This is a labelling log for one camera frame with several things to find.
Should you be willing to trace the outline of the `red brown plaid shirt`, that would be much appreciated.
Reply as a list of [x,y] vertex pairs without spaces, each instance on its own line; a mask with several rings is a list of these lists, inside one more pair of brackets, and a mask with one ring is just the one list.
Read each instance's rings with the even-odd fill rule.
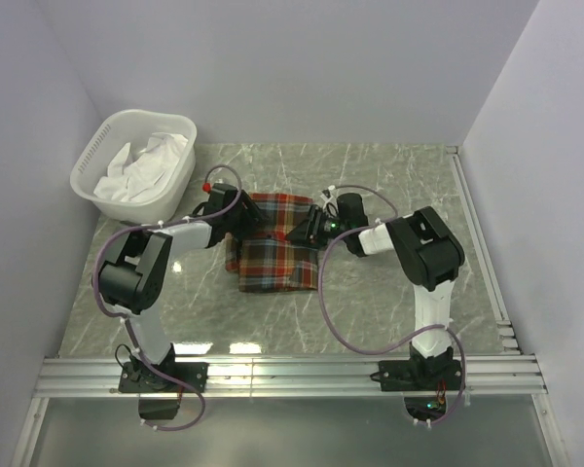
[[243,293],[317,288],[318,253],[286,239],[307,216],[312,199],[282,193],[252,193],[266,224],[244,240],[225,239],[225,270],[237,275]]

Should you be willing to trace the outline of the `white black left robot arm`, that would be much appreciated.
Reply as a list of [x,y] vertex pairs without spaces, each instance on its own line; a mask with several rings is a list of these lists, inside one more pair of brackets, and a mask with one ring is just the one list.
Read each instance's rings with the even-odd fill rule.
[[193,214],[114,233],[94,268],[92,286],[100,309],[123,322],[132,343],[128,376],[139,375],[155,391],[180,381],[174,346],[158,310],[168,265],[186,252],[217,245],[227,235],[242,240],[267,221],[244,190],[224,183],[205,187],[208,199]]

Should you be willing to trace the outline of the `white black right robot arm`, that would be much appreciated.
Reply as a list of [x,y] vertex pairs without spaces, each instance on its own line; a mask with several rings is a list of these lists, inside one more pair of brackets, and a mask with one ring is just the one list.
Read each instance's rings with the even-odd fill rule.
[[323,249],[342,240],[360,258],[393,252],[413,285],[415,331],[405,341],[410,357],[380,363],[371,379],[383,391],[460,389],[464,369],[454,356],[449,333],[452,293],[465,260],[456,236],[431,206],[371,227],[361,195],[331,198],[325,191],[323,196],[324,205],[312,205],[306,218],[286,235],[288,241]]

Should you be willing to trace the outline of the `white plastic laundry basket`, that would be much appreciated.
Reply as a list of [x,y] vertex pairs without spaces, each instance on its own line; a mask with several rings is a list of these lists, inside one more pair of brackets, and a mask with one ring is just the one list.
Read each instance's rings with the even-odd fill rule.
[[194,171],[197,134],[184,116],[134,109],[115,113],[76,162],[71,188],[109,218],[167,221]]

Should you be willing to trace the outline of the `white crumpled shirt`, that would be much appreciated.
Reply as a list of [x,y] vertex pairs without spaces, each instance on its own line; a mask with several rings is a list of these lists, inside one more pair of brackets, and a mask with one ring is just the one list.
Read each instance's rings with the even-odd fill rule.
[[97,182],[96,197],[127,203],[150,201],[168,184],[188,139],[177,133],[152,133],[147,146],[132,150],[126,143]]

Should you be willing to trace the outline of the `aluminium right side rail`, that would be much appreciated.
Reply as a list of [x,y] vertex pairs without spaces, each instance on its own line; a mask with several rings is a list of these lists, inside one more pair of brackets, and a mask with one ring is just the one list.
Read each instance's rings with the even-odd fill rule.
[[514,327],[508,315],[493,267],[491,255],[465,178],[465,173],[459,157],[459,147],[446,146],[445,151],[456,181],[456,188],[460,196],[468,230],[472,237],[477,262],[481,269],[487,294],[491,302],[496,328],[502,344],[502,352],[510,355],[521,355],[523,351],[518,343]]

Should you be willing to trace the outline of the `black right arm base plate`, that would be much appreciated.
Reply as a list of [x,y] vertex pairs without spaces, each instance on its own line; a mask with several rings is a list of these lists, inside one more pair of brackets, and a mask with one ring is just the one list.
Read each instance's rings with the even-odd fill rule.
[[382,360],[370,374],[382,392],[421,392],[438,389],[459,390],[465,371],[457,360]]

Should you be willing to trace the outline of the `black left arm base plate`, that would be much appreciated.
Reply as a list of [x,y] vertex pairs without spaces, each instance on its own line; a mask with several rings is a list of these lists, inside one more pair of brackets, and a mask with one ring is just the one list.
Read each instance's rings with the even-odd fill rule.
[[[198,392],[203,392],[208,377],[208,364],[175,363],[166,373],[191,385]],[[152,373],[139,360],[124,364],[118,385],[118,392],[127,394],[178,392],[180,389],[179,384]]]

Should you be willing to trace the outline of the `aluminium mounting rail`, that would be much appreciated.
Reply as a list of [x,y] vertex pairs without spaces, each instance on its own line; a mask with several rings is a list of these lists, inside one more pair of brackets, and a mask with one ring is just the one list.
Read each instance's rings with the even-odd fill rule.
[[[361,355],[202,356],[209,364],[204,397],[318,398],[389,397],[370,379],[378,362]],[[534,356],[473,356],[466,362],[466,394],[545,394]],[[120,367],[112,359],[47,359],[33,389],[36,398],[159,398],[167,393],[122,393]]]

